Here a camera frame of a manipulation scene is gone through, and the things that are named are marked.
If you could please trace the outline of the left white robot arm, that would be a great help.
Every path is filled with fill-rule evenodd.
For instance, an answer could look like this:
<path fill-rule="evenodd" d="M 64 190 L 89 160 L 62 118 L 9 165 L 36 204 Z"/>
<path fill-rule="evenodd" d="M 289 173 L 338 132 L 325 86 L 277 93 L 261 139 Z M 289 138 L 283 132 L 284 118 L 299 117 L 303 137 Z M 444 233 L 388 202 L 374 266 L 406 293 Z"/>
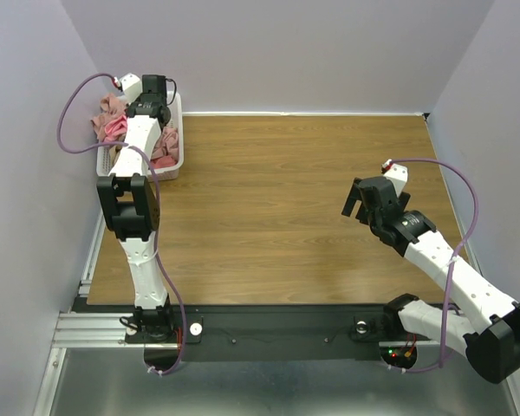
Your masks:
<path fill-rule="evenodd" d="M 175 331 L 168 291 L 157 260 L 159 201 L 148 181 L 154 147 L 171 120 L 163 75 L 126 75 L 127 132 L 109 174 L 96 188 L 107 228 L 124 250 L 134 288 L 133 314 L 121 320 L 131 336 L 167 341 Z"/>

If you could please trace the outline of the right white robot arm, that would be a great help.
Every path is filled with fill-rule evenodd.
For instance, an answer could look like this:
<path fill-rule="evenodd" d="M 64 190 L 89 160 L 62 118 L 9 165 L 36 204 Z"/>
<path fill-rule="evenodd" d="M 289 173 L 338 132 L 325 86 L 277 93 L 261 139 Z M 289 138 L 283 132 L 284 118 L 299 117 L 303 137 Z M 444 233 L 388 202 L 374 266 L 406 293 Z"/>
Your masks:
<path fill-rule="evenodd" d="M 499 384 L 520 368 L 520 302 L 489 283 L 454 254 L 435 224 L 420 211 L 409 211 L 404 192 L 407 172 L 353 181 L 342 215 L 354 216 L 385 245 L 426 273 L 458 313 L 433 307 L 404 294 L 387 304 L 384 333 L 406 333 L 443 341 L 463 355 L 484 380 Z"/>

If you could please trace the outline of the bright pink t shirt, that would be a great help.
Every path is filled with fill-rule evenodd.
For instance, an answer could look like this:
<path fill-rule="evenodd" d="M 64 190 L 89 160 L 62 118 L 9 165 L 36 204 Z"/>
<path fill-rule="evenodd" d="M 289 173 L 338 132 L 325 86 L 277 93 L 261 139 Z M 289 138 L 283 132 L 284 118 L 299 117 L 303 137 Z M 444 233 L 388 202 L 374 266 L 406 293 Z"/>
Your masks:
<path fill-rule="evenodd" d="M 127 117 L 122 114 L 104 127 L 104 142 L 122 142 L 127 134 Z"/>

